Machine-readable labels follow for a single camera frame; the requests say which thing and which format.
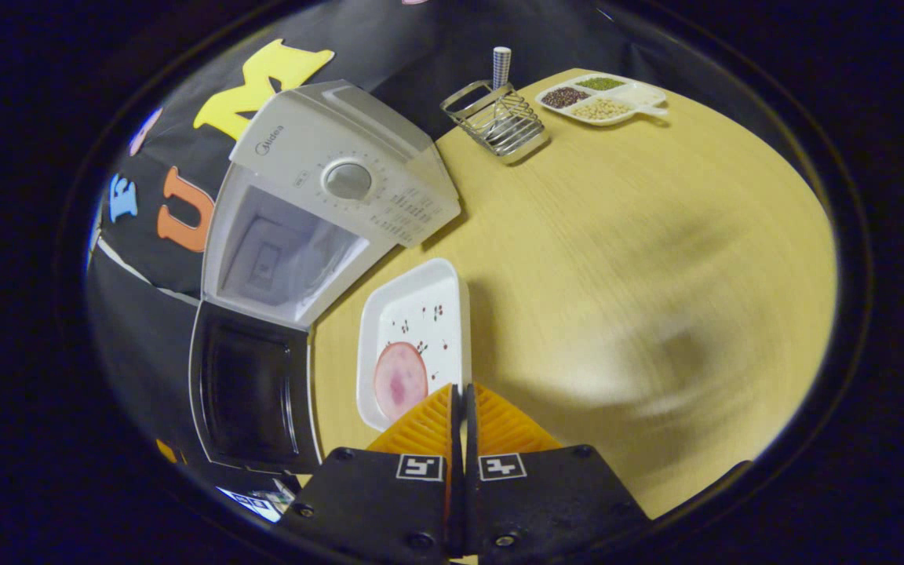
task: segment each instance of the wire basket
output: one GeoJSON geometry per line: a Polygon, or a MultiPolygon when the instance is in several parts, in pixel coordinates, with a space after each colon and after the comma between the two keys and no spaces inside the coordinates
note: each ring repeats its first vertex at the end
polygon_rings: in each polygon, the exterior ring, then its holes
{"type": "Polygon", "coordinates": [[[510,82],[491,89],[490,80],[477,80],[442,101],[441,108],[505,164],[518,161],[549,140],[538,115],[510,82]],[[466,100],[475,99],[477,90],[481,97],[466,104],[466,100]]]}

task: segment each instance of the pink ham slice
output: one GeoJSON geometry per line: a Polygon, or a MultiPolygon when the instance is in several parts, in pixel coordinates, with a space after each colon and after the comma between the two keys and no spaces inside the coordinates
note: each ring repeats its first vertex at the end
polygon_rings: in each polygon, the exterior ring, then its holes
{"type": "Polygon", "coordinates": [[[417,348],[406,342],[389,344],[376,363],[374,389],[383,414],[394,422],[427,398],[428,373],[417,348]]]}

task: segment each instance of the round table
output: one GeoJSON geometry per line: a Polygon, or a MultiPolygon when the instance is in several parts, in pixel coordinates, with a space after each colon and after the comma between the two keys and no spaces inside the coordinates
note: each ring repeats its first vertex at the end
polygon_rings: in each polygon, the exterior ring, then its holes
{"type": "MultiPolygon", "coordinates": [[[[587,72],[520,92],[534,104],[587,72]]],[[[469,286],[474,382],[598,448],[649,517],[775,439],[831,334],[829,219],[768,144],[667,96],[667,117],[606,128],[537,107],[552,140],[514,166],[461,129],[438,140],[462,215],[391,251],[313,328],[323,453],[376,439],[355,408],[362,308],[432,257],[469,286]]]]}

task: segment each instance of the midea logo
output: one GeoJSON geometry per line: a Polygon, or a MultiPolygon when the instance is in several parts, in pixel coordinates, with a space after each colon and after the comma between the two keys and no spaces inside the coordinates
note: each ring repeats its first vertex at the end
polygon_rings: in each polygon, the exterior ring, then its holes
{"type": "Polygon", "coordinates": [[[284,126],[277,126],[277,128],[274,128],[274,131],[267,136],[267,139],[257,144],[255,151],[257,151],[258,155],[266,155],[270,151],[270,146],[274,143],[274,140],[277,139],[277,135],[281,133],[281,129],[284,129],[284,126]]]}

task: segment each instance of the white tray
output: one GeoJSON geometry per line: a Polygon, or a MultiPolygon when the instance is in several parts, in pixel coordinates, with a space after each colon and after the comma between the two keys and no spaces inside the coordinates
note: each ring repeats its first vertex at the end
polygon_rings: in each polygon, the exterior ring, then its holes
{"type": "Polygon", "coordinates": [[[415,346],[427,370],[428,394],[472,380],[469,290],[449,261],[435,258],[380,286],[365,301],[358,339],[355,401],[367,425],[392,425],[374,393],[374,370],[387,344],[415,346]]]}
{"type": "Polygon", "coordinates": [[[655,86],[647,85],[647,83],[645,82],[639,82],[639,80],[626,78],[625,76],[620,75],[609,75],[607,72],[593,72],[590,75],[581,75],[577,78],[564,80],[564,82],[559,83],[559,85],[550,86],[548,89],[543,90],[543,92],[539,93],[538,96],[535,97],[535,101],[539,103],[539,106],[546,108],[546,110],[555,111],[557,112],[557,114],[566,115],[568,118],[577,119],[577,121],[585,122],[585,124],[591,124],[593,126],[612,126],[613,124],[623,122],[624,119],[632,118],[632,116],[635,114],[668,114],[668,111],[664,108],[657,108],[658,104],[663,103],[666,97],[667,96],[665,96],[664,90],[657,89],[657,87],[655,86]],[[613,87],[613,89],[609,90],[595,90],[588,89],[588,87],[585,86],[578,86],[578,82],[582,82],[582,80],[588,80],[589,78],[599,78],[599,76],[601,78],[612,78],[613,80],[618,80],[619,82],[623,82],[623,85],[613,87]],[[542,103],[542,97],[546,96],[546,94],[552,92],[553,90],[560,89],[560,87],[564,86],[570,86],[572,89],[581,90],[581,92],[589,94],[589,97],[563,108],[554,108],[552,106],[549,106],[549,104],[542,103]],[[598,99],[617,101],[618,103],[631,107],[632,110],[627,111],[625,114],[614,115],[614,117],[606,119],[587,119],[580,118],[577,115],[571,114],[571,111],[573,111],[575,108],[588,106],[588,104],[591,104],[593,100],[598,99]]]}

